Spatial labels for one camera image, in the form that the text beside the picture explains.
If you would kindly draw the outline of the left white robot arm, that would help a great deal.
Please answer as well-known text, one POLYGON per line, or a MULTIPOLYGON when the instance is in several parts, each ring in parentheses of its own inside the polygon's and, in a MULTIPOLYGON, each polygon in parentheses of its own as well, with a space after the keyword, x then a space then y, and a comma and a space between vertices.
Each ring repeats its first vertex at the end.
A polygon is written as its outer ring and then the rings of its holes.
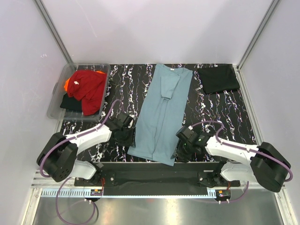
POLYGON ((51 177, 55 182, 74 177, 86 186, 96 186, 104 181, 102 165, 77 160, 77 155, 96 144, 111 140, 121 146, 135 146, 133 115, 121 112, 107 119, 103 125, 96 125, 77 134, 53 134, 37 157, 37 165, 44 177, 51 177))

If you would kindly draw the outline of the blue t-shirt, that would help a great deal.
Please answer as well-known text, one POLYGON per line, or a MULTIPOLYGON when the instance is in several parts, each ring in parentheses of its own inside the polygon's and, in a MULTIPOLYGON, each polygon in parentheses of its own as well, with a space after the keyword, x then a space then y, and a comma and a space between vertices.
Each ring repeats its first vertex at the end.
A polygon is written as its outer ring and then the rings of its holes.
POLYGON ((193 71, 157 64, 138 115, 135 147, 128 154, 173 166, 193 71))

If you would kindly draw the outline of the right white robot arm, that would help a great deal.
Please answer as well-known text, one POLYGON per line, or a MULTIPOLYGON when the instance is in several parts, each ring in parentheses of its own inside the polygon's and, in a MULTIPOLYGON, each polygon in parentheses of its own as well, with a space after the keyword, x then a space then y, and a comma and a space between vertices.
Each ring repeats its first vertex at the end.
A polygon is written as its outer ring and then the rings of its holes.
POLYGON ((202 186, 212 188, 233 181, 249 181, 278 193, 292 177, 289 162, 268 142, 248 145, 226 141, 217 134, 197 133, 192 126, 182 127, 176 136, 179 141, 173 157, 179 162, 188 162, 196 152, 228 160, 219 162, 213 170, 207 169, 199 178, 202 186))

